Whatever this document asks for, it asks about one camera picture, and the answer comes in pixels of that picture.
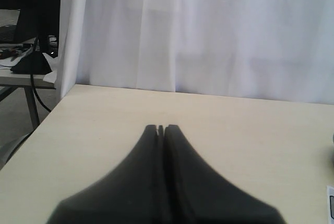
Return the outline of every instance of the white curtain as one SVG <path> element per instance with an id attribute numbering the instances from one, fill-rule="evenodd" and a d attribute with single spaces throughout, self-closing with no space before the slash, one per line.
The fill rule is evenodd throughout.
<path id="1" fill-rule="evenodd" d="M 334 103 L 334 0 L 62 0 L 74 83 Z"/>

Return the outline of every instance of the desk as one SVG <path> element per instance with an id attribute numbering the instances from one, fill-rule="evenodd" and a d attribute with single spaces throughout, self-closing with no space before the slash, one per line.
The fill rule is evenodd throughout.
<path id="1" fill-rule="evenodd" d="M 53 84 L 43 81 L 43 78 L 44 75 L 34 75 L 34 83 L 36 88 L 54 89 Z M 5 99 L 19 87 L 23 87 L 25 89 L 32 126 L 34 129 L 36 129 L 40 124 L 40 120 L 38 117 L 35 98 L 31 88 L 30 75 L 13 74 L 8 69 L 0 69 L 0 87 L 5 87 L 0 89 L 0 101 Z"/>
<path id="2" fill-rule="evenodd" d="M 327 223 L 333 123 L 331 105 L 76 85 L 0 171 L 0 222 L 45 223 L 147 124 L 178 124 L 216 171 L 288 223 Z"/>

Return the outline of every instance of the table surface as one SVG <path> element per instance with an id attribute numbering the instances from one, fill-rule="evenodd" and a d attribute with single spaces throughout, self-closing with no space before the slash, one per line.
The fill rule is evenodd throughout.
<path id="1" fill-rule="evenodd" d="M 43 81 L 44 75 L 34 75 L 34 83 L 39 88 L 53 88 L 52 83 Z M 13 74 L 8 69 L 0 69 L 0 86 L 31 86 L 30 75 Z"/>
<path id="2" fill-rule="evenodd" d="M 327 223 L 333 122 L 332 105 L 76 85 L 0 171 L 0 222 L 45 223 L 147 124 L 178 124 L 216 171 L 288 223 Z"/>

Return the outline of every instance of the curtain fold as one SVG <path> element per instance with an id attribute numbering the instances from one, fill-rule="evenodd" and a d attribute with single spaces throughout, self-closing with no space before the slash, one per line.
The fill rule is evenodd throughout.
<path id="1" fill-rule="evenodd" d="M 334 103 L 332 0 L 62 0 L 74 83 Z"/>

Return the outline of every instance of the white backdrop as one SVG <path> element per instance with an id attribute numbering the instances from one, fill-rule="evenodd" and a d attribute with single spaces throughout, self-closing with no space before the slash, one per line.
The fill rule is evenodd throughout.
<path id="1" fill-rule="evenodd" d="M 56 86 L 334 103 L 334 0 L 62 0 Z"/>

